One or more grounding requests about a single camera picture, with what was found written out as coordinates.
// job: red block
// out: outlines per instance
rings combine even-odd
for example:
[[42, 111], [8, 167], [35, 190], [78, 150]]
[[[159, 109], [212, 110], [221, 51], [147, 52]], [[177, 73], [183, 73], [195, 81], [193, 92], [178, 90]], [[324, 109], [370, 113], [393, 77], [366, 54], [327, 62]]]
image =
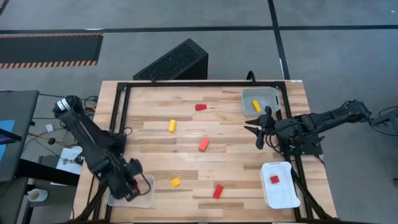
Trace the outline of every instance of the red block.
[[216, 190], [214, 191], [213, 197], [214, 198], [220, 198], [220, 195], [221, 195], [223, 189], [224, 189], [224, 186], [222, 186], [220, 184], [217, 184], [217, 187], [216, 187]]
[[205, 110], [207, 109], [206, 105], [195, 105], [196, 111]]
[[279, 183], [279, 178], [278, 178], [278, 176], [272, 176], [272, 177], [271, 177], [271, 183], [273, 183], [273, 184]]

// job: clear plastic bin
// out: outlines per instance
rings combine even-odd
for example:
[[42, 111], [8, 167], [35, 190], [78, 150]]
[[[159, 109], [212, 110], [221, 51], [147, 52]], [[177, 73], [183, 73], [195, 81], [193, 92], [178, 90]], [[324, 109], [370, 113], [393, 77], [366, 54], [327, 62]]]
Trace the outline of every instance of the clear plastic bin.
[[[253, 106], [253, 100], [257, 100], [262, 109], [257, 112]], [[266, 106], [271, 107], [272, 114], [280, 110], [278, 90], [275, 88], [248, 88], [242, 91], [242, 111], [245, 116], [259, 116], [265, 114]]]
[[[115, 206], [122, 206], [122, 207], [139, 207], [139, 208], [149, 208], [155, 199], [155, 177], [149, 174], [144, 174], [145, 178], [148, 180], [150, 184], [150, 192], [146, 195], [140, 195], [136, 198], [132, 199], [128, 202], [125, 198], [122, 199], [115, 199], [110, 194], [108, 197], [108, 205], [115, 207]], [[137, 181], [138, 189], [141, 192], [146, 192], [148, 190], [148, 185], [145, 180], [142, 178], [141, 175], [135, 176]]]

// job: black box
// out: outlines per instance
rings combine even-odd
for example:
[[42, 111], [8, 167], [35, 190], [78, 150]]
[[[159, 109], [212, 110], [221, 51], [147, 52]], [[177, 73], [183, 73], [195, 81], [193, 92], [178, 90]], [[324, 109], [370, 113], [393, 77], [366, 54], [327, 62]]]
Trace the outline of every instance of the black box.
[[191, 38], [133, 75], [133, 80], [206, 80], [209, 55]]

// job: black floor mat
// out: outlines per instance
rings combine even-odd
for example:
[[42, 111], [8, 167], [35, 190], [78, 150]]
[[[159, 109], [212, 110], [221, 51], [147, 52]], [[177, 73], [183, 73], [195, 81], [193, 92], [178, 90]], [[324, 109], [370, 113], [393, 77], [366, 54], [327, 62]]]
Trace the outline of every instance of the black floor mat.
[[0, 68], [96, 65], [103, 33], [0, 36]]

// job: yellow block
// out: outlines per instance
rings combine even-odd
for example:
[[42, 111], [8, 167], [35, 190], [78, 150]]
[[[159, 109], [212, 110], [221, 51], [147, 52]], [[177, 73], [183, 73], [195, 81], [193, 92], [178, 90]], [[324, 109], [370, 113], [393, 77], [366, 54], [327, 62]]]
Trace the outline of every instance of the yellow block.
[[172, 179], [171, 183], [172, 183], [173, 187], [176, 187], [176, 186], [180, 185], [181, 182], [180, 182], [180, 179], [174, 178], [174, 179]]
[[174, 133], [175, 125], [176, 125], [176, 121], [175, 120], [171, 120], [170, 124], [169, 124], [169, 132]]
[[253, 100], [252, 102], [253, 102], [254, 109], [256, 109], [257, 113], [260, 113], [262, 111], [262, 109], [260, 107], [259, 102], [257, 102], [257, 100]]

